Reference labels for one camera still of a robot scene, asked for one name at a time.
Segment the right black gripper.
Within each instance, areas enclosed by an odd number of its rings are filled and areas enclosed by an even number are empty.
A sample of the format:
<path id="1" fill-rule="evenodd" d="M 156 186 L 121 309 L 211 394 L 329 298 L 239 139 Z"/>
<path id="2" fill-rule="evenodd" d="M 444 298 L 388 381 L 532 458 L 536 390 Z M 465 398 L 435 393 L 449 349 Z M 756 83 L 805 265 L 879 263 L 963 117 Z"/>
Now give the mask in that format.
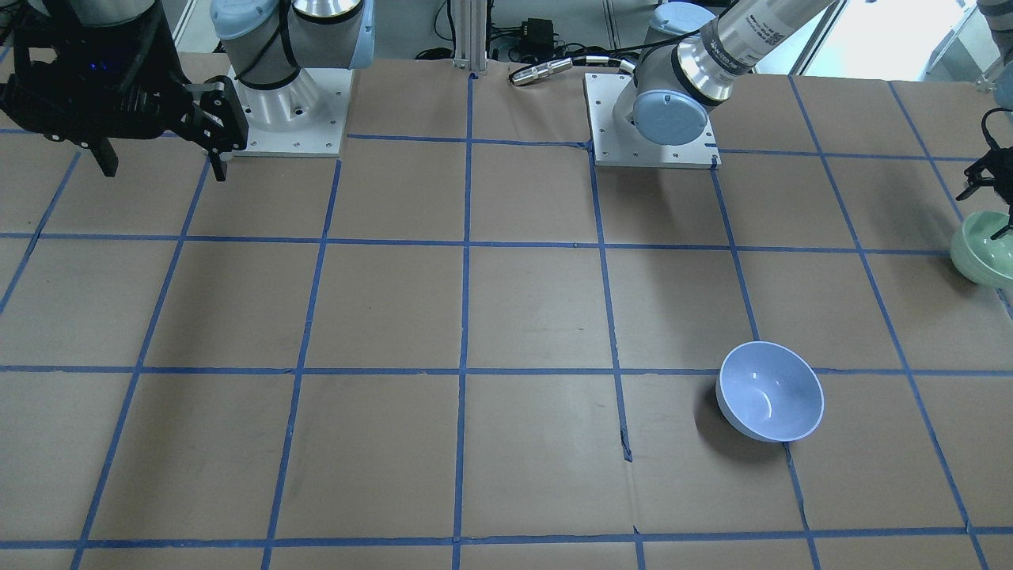
<path id="1" fill-rule="evenodd" d="M 246 148 L 249 126 L 228 77 L 184 72 L 160 1 L 25 1 L 11 19 L 2 112 L 21 129 L 88 148 L 115 177 L 112 139 L 166 132 L 209 153 Z M 228 156 L 210 154 L 218 183 Z"/>

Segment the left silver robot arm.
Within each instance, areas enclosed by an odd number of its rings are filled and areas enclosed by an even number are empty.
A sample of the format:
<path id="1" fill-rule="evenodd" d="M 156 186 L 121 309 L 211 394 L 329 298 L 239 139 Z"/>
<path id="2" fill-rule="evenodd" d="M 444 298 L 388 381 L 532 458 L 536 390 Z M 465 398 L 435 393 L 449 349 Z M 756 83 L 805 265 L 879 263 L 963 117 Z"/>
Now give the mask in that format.
<path id="1" fill-rule="evenodd" d="M 613 105 L 612 118 L 655 145 L 696 141 L 704 134 L 709 112 L 730 98 L 735 81 L 835 2 L 737 1 L 684 35 L 656 29 L 658 33 L 648 37 L 658 42 L 637 48 L 636 68 Z M 1011 80 L 1011 1 L 977 1 L 977 9 L 1002 59 L 1001 77 Z M 983 134 L 990 149 L 966 169 L 967 189 L 958 200 L 977 188 L 991 187 L 1009 206 L 1011 217 L 1011 151 L 1000 147 L 985 126 L 996 112 L 985 112 Z M 1011 221 L 992 239 L 1009 231 Z"/>

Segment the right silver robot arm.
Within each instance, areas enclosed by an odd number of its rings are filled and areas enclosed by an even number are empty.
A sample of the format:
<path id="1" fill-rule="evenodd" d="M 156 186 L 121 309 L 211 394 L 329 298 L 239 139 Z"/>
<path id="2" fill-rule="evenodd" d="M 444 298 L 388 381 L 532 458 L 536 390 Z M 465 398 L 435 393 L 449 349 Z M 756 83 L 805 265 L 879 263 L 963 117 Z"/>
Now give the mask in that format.
<path id="1" fill-rule="evenodd" d="M 324 111 L 312 69 L 373 62 L 370 1 L 214 1 L 210 16 L 233 71 L 198 82 L 160 1 L 29 1 L 11 22 L 2 111 L 89 151 L 108 177 L 113 139 L 172 132 L 202 147 L 223 181 L 223 155 L 246 150 L 251 126 L 283 132 Z"/>

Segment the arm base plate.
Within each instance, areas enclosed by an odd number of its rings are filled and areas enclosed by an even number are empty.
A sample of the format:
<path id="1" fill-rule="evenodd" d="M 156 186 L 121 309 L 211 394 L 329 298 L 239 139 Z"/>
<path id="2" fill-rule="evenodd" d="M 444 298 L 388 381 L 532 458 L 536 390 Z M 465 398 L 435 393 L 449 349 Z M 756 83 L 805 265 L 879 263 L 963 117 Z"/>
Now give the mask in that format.
<path id="1" fill-rule="evenodd" d="M 274 81 L 249 82 L 230 77 L 249 123 L 246 148 L 235 156 L 250 158 L 339 158 L 350 111 L 355 72 L 350 69 L 301 68 Z"/>
<path id="2" fill-rule="evenodd" d="M 629 75 L 587 73 L 585 94 L 598 166 L 717 169 L 723 163 L 709 116 L 683 93 L 638 93 Z"/>

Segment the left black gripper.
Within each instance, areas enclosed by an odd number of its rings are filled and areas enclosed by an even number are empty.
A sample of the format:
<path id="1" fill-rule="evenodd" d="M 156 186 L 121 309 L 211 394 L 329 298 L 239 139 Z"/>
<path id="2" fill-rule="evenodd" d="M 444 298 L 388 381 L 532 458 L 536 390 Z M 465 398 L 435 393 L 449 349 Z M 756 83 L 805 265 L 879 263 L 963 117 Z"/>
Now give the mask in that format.
<path id="1" fill-rule="evenodd" d="M 1010 207 L 1012 206 L 1012 148 L 1001 147 L 988 131 L 984 131 L 983 135 L 988 151 L 971 166 L 966 167 L 962 191 L 955 196 L 955 201 L 965 201 L 979 188 L 989 187 Z M 1012 209 L 1010 209 L 1006 222 L 991 235 L 992 241 L 1006 237 L 1012 230 Z"/>

